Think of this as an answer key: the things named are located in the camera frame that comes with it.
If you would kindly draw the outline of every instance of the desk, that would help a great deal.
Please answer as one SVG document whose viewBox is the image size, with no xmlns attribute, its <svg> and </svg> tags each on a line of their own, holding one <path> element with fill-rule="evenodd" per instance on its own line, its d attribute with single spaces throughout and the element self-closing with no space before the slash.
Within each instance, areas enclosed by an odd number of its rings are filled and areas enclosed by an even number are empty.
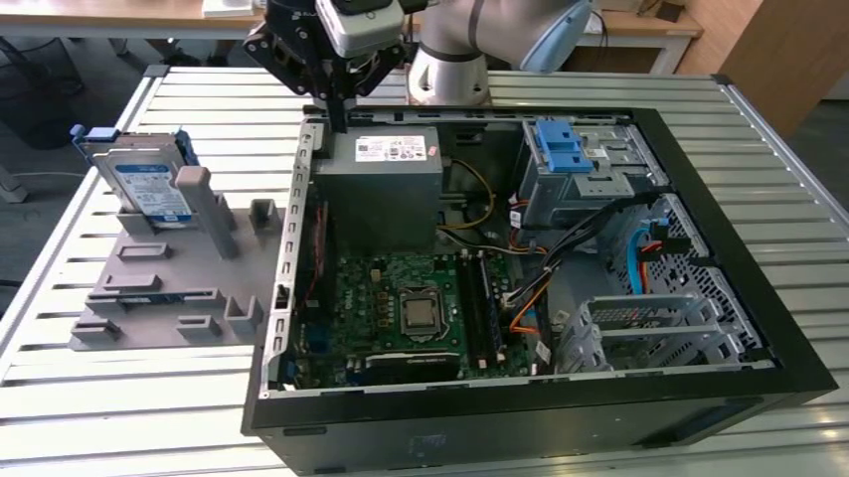
<svg viewBox="0 0 849 477">
<path fill-rule="evenodd" d="M 242 40 L 263 16 L 204 18 L 203 0 L 0 0 L 0 35 Z"/>
<path fill-rule="evenodd" d="M 71 38 L 178 38 L 242 40 L 262 20 L 203 18 L 203 0 L 0 0 L 0 35 Z M 685 13 L 678 23 L 603 12 L 610 47 L 655 48 L 651 73 L 675 71 L 702 27 Z M 601 38 L 585 34 L 579 46 L 597 47 Z"/>
<path fill-rule="evenodd" d="M 415 475 L 846 475 L 849 221 L 734 87 L 709 77 L 510 72 L 493 72 L 490 85 L 495 105 L 658 109 L 841 389 L 689 447 Z M 364 102 L 403 104 L 405 91 L 394 74 Z M 116 127 L 183 125 L 231 207 L 258 197 L 284 207 L 308 101 L 259 69 L 174 68 L 142 80 Z M 92 170 L 0 321 L 0 466 L 31 476 L 294 476 L 239 432 L 252 347 L 65 346 L 119 232 L 118 208 Z"/>
</svg>

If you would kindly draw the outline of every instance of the yellow cable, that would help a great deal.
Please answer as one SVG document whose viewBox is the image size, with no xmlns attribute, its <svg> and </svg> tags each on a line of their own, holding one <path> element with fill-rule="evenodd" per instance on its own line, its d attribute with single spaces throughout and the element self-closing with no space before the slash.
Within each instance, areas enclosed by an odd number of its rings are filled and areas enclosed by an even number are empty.
<svg viewBox="0 0 849 477">
<path fill-rule="evenodd" d="M 473 173 L 473 176 L 475 176 L 478 178 L 478 180 L 483 184 L 483 187 L 487 188 L 487 196 L 490 197 L 490 207 L 487 208 L 487 212 L 483 214 L 483 216 L 479 219 L 477 219 L 475 221 L 471 221 L 471 222 L 469 222 L 466 224 L 455 224 L 455 225 L 446 224 L 445 226 L 439 226 L 438 227 L 438 229 L 447 230 L 447 231 L 457 231 L 457 230 L 462 230 L 462 229 L 470 229 L 471 227 L 482 224 L 490 218 L 490 215 L 493 214 L 493 210 L 495 209 L 495 194 L 493 194 L 493 188 L 490 187 L 490 184 L 487 183 L 487 180 L 483 178 L 483 176 L 475 170 L 475 168 L 469 165 L 467 162 L 461 161 L 459 159 L 454 159 L 454 162 L 458 162 L 458 163 L 461 163 L 463 165 L 463 167 L 469 170 L 469 172 Z"/>
</svg>

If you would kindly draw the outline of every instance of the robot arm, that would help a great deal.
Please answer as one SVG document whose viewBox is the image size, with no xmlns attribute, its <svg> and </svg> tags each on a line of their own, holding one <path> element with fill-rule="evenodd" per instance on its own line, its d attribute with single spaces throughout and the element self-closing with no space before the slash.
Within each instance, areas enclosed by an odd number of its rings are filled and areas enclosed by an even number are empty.
<svg viewBox="0 0 849 477">
<path fill-rule="evenodd" d="M 431 0 L 410 83 L 415 99 L 481 102 L 483 54 L 526 71 L 551 71 L 577 44 L 590 2 Z M 343 132 L 355 97 L 374 91 L 403 60 L 405 15 L 426 7 L 429 0 L 268 0 L 244 49 L 296 94 L 316 99 L 330 128 Z"/>
</svg>

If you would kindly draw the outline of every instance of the motherboard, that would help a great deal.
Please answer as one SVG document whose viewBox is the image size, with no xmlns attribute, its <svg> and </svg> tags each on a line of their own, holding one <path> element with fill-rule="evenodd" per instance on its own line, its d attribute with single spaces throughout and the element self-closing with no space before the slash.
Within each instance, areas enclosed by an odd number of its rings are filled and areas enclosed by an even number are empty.
<svg viewBox="0 0 849 477">
<path fill-rule="evenodd" d="M 340 257 L 332 320 L 306 328 L 310 385 L 526 376 L 525 342 L 502 340 L 497 301 L 510 289 L 495 254 Z"/>
</svg>

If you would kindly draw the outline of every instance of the metal slatted table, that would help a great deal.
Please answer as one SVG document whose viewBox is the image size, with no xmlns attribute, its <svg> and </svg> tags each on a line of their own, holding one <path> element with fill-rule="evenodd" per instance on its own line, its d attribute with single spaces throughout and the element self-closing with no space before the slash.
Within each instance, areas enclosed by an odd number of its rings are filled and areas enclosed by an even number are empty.
<svg viewBox="0 0 849 477">
<path fill-rule="evenodd" d="M 491 86 L 498 105 L 661 111 L 844 389 L 688 448 L 419 473 L 849 474 L 849 221 L 737 90 L 709 78 L 575 74 L 493 73 Z M 143 79 L 118 127 L 183 125 L 231 206 L 270 196 L 284 205 L 306 102 L 262 70 L 175 68 Z M 403 77 L 391 76 L 364 102 L 402 104 Z M 119 232 L 116 210 L 92 171 L 0 322 L 0 467 L 39 476 L 294 475 L 259 439 L 239 433 L 251 347 L 67 349 Z"/>
</svg>

